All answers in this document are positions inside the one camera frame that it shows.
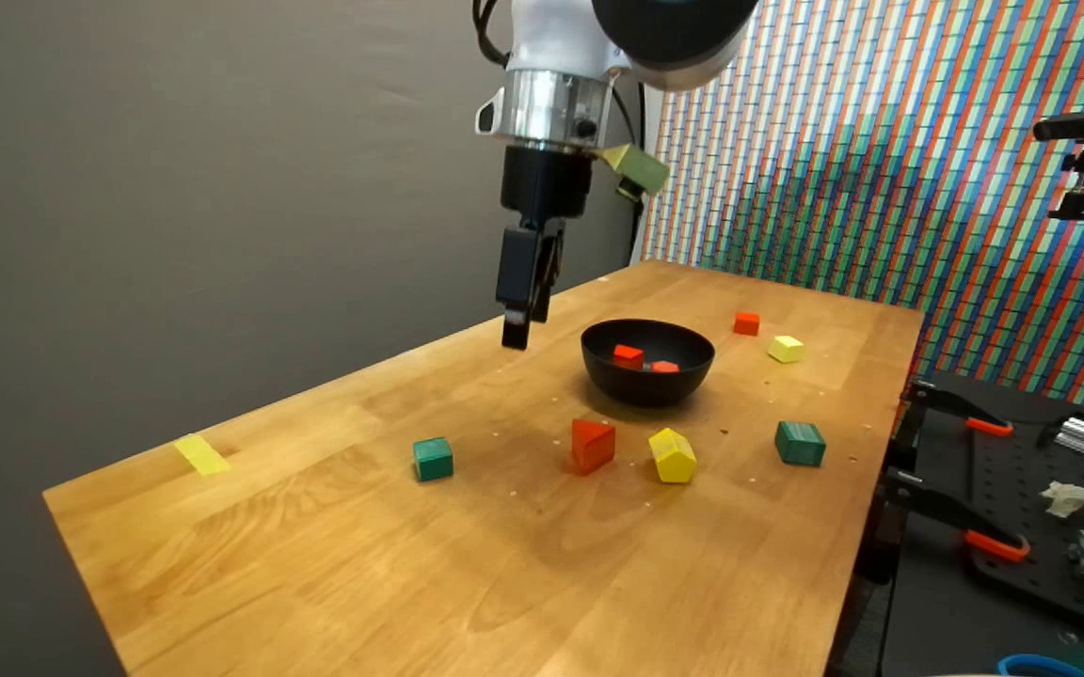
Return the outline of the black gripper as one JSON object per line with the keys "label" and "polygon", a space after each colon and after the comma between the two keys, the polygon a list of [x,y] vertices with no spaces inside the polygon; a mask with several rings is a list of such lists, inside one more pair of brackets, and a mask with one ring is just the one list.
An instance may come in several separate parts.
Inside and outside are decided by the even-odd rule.
{"label": "black gripper", "polygon": [[500,237],[495,300],[505,309],[500,346],[522,349],[530,320],[548,320],[566,227],[582,213],[591,158],[566,151],[508,148],[500,206],[514,223]]}

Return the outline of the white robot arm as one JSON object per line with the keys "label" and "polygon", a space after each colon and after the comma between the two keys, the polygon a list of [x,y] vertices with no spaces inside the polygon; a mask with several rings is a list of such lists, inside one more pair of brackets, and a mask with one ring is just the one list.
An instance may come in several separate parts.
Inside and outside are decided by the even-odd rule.
{"label": "white robot arm", "polygon": [[548,315],[566,223],[582,213],[591,167],[604,144],[614,82],[656,92],[710,82],[737,54],[760,0],[469,0],[479,54],[500,88],[475,131],[505,144],[500,346],[522,349]]}

